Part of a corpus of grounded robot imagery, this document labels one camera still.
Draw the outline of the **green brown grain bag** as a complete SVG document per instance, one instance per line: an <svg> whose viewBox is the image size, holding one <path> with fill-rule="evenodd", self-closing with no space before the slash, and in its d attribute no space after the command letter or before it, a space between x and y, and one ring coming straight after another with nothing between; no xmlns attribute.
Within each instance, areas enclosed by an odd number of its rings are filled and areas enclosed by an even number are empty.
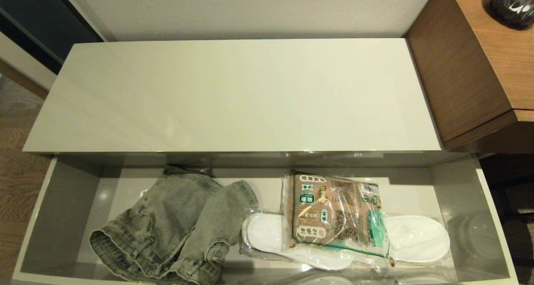
<svg viewBox="0 0 534 285"><path fill-rule="evenodd" d="M379 185L296 170L282 192L282 251L393 267Z"/></svg>

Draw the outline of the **grey denim shorts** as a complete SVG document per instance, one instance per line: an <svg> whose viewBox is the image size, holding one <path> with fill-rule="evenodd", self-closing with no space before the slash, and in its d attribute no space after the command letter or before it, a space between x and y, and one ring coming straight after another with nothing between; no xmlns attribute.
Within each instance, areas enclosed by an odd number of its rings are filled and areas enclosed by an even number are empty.
<svg viewBox="0 0 534 285"><path fill-rule="evenodd" d="M94 230L92 251L117 277L155 285L215 285L246 211L259 200L244 180L167 165L133 207Z"/></svg>

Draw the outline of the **white slipper in plastic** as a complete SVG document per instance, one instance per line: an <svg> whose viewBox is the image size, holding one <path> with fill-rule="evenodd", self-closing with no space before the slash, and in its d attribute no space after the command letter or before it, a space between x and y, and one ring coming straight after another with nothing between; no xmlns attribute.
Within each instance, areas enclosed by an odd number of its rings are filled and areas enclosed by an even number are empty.
<svg viewBox="0 0 534 285"><path fill-rule="evenodd" d="M444 225L422 215L385 217L389 255L397 262L432 263L450 251L451 240Z"/></svg>
<svg viewBox="0 0 534 285"><path fill-rule="evenodd" d="M286 249L283 245L283 220L284 216L280 213L248 209L242 224L239 253L259 260L302 264L320 270L344 270L352 266L351 260L331 256L326 251L308 247Z"/></svg>

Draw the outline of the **brown wooden desk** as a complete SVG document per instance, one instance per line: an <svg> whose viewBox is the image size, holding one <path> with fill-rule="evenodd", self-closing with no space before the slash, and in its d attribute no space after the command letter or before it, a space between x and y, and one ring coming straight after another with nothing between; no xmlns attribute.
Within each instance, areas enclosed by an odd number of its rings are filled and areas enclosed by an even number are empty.
<svg viewBox="0 0 534 285"><path fill-rule="evenodd" d="M534 29L490 0L429 0L406 34L447 151L534 154Z"/></svg>

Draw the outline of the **black metal stand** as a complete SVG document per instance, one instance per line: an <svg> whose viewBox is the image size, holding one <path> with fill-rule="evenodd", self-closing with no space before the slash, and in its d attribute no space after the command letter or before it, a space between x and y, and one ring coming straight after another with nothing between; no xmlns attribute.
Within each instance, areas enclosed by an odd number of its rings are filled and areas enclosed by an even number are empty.
<svg viewBox="0 0 534 285"><path fill-rule="evenodd" d="M490 192L520 279L534 277L534 181L492 181Z"/></svg>

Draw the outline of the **dark glass vase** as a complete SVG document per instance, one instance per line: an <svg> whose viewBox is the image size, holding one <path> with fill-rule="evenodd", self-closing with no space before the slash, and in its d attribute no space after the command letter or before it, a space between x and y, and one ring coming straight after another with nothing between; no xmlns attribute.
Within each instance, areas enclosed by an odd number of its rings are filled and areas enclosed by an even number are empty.
<svg viewBox="0 0 534 285"><path fill-rule="evenodd" d="M534 26L534 0L490 0L489 5L498 20L513 28Z"/></svg>

